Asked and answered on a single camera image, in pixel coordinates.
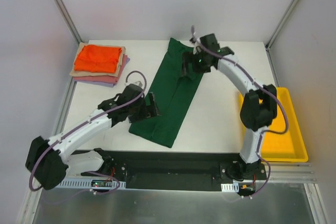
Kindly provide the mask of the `dark green t shirt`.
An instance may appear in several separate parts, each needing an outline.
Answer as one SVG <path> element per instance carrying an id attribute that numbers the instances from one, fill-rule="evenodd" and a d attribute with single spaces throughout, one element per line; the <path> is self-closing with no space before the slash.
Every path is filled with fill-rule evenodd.
<path id="1" fill-rule="evenodd" d="M 149 88 L 160 115 L 132 123 L 129 133 L 171 148 L 203 77 L 202 73 L 182 75 L 182 53 L 193 48 L 171 38 L 167 52 Z"/>

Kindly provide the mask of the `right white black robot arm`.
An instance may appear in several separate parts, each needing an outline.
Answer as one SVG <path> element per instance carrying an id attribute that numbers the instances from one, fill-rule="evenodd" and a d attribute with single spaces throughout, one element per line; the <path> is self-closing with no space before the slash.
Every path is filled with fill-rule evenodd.
<path id="1" fill-rule="evenodd" d="M 260 170 L 261 146 L 264 133 L 277 116 L 276 101 L 269 96 L 277 95 L 274 85 L 260 86 L 238 63 L 229 47 L 221 48 L 217 58 L 204 51 L 182 53 L 182 75 L 208 73 L 211 67 L 223 73 L 243 96 L 240 120 L 246 128 L 239 159 L 226 168 L 226 176 L 242 182 Z"/>

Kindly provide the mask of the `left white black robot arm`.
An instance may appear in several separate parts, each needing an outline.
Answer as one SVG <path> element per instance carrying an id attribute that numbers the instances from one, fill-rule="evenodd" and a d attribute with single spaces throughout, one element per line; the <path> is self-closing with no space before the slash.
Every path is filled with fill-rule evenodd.
<path id="1" fill-rule="evenodd" d="M 49 139 L 41 136 L 32 140 L 25 166 L 30 171 L 28 186 L 31 191 L 55 188 L 70 170 L 70 155 L 98 133 L 129 120 L 131 123 L 158 116 L 154 93 L 148 93 L 146 104 L 142 92 L 117 94 L 101 102 L 77 126 Z"/>

